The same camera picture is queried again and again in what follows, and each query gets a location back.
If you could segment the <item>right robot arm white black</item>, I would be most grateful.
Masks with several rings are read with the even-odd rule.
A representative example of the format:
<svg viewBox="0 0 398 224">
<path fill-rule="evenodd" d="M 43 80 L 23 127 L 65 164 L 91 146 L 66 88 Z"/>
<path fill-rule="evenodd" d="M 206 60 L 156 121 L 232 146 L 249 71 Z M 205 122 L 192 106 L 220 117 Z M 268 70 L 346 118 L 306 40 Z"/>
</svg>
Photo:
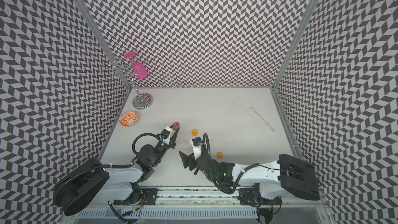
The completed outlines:
<svg viewBox="0 0 398 224">
<path fill-rule="evenodd" d="M 321 198 L 315 167 L 291 155 L 252 165 L 217 162 L 207 152 L 198 158 L 193 153 L 179 155 L 185 169 L 202 172 L 224 194 L 232 195 L 240 186 L 251 186 L 254 205 L 266 205 L 286 195 L 309 201 Z"/>
</svg>

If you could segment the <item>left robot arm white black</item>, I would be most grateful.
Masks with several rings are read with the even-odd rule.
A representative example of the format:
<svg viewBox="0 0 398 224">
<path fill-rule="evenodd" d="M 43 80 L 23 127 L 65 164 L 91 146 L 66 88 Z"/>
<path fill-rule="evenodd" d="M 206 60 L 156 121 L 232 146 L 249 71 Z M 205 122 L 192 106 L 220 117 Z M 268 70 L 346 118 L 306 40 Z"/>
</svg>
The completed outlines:
<svg viewBox="0 0 398 224">
<path fill-rule="evenodd" d="M 177 122 L 159 134 L 143 133 L 132 144 L 135 158 L 128 165 L 102 164 L 92 158 L 54 187 L 53 204 L 72 216 L 90 204 L 111 202 L 136 205 L 144 200 L 140 183 L 153 173 L 169 149 L 176 147 Z"/>
</svg>

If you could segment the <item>pink paint jar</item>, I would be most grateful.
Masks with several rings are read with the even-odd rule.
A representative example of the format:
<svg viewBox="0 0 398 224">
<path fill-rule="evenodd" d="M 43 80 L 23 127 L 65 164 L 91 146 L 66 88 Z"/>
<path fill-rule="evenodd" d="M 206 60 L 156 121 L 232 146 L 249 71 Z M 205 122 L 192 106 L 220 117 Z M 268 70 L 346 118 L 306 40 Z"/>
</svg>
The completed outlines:
<svg viewBox="0 0 398 224">
<path fill-rule="evenodd" d="M 179 127 L 180 127 L 180 124 L 179 124 L 179 122 L 177 122 L 177 121 L 175 121 L 175 122 L 173 123 L 173 125 L 172 125 L 172 128 L 173 128 L 174 131 L 177 131 L 177 130 L 179 129 Z"/>
</svg>

